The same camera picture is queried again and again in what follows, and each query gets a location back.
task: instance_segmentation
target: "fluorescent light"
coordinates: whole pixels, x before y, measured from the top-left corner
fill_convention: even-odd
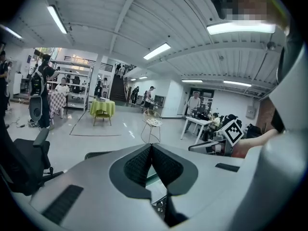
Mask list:
[[[275,25],[262,23],[260,21],[239,21],[211,25],[207,27],[207,30],[210,35],[230,32],[274,33]]]
[[[5,31],[9,32],[10,34],[14,35],[15,37],[17,37],[17,38],[19,38],[19,39],[22,38],[18,33],[15,33],[13,30],[10,30],[8,27],[6,27],[6,26],[4,26],[4,25],[0,24],[0,27],[1,27],[2,29],[4,29]]]
[[[58,16],[57,11],[55,10],[54,6],[48,6],[47,7],[49,13],[53,17],[55,23],[58,25],[59,29],[61,30],[62,33],[67,34],[66,28],[64,27],[63,23],[60,20],[60,17]]]
[[[240,85],[240,86],[246,86],[246,87],[250,87],[251,86],[251,84],[246,84],[246,83],[236,82],[236,81],[228,81],[228,80],[224,80],[223,83]]]
[[[149,54],[147,54],[146,56],[144,56],[145,60],[149,60],[152,57],[155,57],[156,55],[169,50],[171,47],[170,45],[168,45],[167,43],[164,43],[162,46],[159,46],[157,49],[155,49],[154,51],[150,52]]]
[[[183,79],[182,82],[203,82],[202,80],[200,79]]]

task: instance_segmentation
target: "gray floor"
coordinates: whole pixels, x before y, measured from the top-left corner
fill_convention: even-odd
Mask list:
[[[12,103],[11,108],[12,110],[5,116],[5,122],[11,124],[8,128],[11,139],[34,140],[39,134],[38,128],[29,128],[28,126],[18,128],[22,124],[27,124],[28,106]],[[55,128],[50,131],[47,138],[51,143],[48,157],[54,171],[70,169],[84,160],[85,155],[89,152],[114,151],[143,144],[141,139],[141,132],[145,125],[142,120],[143,114],[141,112],[126,112],[125,107],[120,108],[120,106],[116,106],[115,112],[111,119],[112,126],[108,120],[105,119],[103,122],[101,118],[93,126],[93,118],[90,114],[86,112],[83,115],[83,111],[78,109],[70,109],[63,119],[56,115],[54,117]],[[17,125],[12,123],[16,122],[18,118],[20,119]],[[163,119],[161,143],[178,147],[179,150],[187,150],[190,145],[193,145],[196,139],[196,135],[192,134],[194,126],[191,126],[191,132],[186,133],[183,140],[180,140],[184,123],[183,119]],[[148,141],[149,133],[150,129],[147,126],[142,135],[145,141]],[[158,128],[154,128],[153,133],[158,136]],[[158,141],[151,136],[150,142]]]

